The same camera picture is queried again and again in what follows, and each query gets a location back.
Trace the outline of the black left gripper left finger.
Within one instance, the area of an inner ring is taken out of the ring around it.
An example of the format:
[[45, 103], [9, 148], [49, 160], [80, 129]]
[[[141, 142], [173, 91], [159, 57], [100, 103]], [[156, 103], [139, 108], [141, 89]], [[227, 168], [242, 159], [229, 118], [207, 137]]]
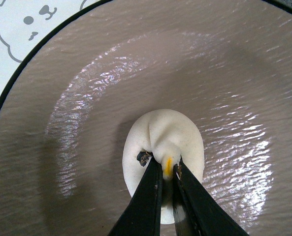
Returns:
[[110, 236], [160, 235], [162, 168], [151, 152], [140, 152], [137, 160], [147, 168], [128, 207], [109, 232]]

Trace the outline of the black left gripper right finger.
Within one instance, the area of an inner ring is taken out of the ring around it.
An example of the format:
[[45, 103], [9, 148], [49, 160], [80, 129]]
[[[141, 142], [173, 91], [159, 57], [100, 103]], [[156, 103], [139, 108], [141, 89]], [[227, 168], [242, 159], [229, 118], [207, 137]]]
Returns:
[[173, 167], [173, 216], [178, 236], [246, 236], [183, 160]]

